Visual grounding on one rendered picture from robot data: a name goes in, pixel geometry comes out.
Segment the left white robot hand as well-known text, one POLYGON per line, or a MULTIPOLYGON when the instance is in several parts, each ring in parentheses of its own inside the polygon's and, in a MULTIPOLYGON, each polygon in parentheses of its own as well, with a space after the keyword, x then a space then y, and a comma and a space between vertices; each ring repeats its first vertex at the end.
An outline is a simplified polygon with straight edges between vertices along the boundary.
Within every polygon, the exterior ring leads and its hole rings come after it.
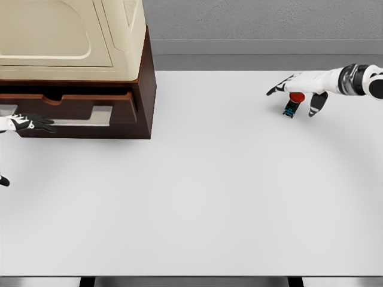
POLYGON ((55 133, 56 129, 52 126, 53 120, 45 118, 41 114, 11 114, 0 116, 0 133, 6 131, 19 131, 26 129, 43 130, 49 133, 55 133))

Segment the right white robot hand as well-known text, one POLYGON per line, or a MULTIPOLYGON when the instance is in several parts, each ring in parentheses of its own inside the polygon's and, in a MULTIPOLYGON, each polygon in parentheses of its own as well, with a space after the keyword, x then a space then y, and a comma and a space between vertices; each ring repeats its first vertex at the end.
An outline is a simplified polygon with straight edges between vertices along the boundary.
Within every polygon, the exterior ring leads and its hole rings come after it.
POLYGON ((322 110, 329 96, 323 87, 323 77, 320 74, 321 72, 315 71, 293 74, 275 87, 272 87, 266 95, 270 96, 277 91, 304 94, 312 93, 309 117, 313 117, 322 110))

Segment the brown drawer with silver handle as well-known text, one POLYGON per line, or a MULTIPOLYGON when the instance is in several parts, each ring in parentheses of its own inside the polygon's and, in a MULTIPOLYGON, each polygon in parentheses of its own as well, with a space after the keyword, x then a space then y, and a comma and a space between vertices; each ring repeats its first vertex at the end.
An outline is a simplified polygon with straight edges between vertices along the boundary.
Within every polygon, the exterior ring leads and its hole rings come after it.
POLYGON ((65 94, 50 100, 42 94, 0 94, 0 116, 41 114, 57 126, 99 126, 135 124, 132 93, 124 95, 65 94))

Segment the brown wooden cabinet body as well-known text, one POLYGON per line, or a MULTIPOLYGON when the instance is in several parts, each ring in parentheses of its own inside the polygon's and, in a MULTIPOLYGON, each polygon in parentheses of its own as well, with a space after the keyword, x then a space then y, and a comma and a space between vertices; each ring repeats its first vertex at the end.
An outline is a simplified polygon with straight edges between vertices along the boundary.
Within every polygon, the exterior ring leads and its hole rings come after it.
POLYGON ((26 129, 18 134, 23 138, 79 138, 79 139, 150 139, 156 101, 150 34, 144 33, 142 56, 138 73, 131 80, 123 79, 123 72, 102 67, 28 67, 26 79, 0 79, 0 94, 42 94, 50 100, 61 100, 65 94, 124 95, 132 93, 136 108, 135 124, 99 126, 57 126, 55 133, 26 129))

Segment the cream beige box appliance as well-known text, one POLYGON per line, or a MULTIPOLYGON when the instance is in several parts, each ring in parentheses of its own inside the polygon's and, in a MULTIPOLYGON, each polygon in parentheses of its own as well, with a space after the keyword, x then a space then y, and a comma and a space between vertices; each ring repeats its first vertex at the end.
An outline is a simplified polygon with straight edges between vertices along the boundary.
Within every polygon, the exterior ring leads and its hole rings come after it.
POLYGON ((0 0, 0 80, 132 81, 142 0, 0 0))

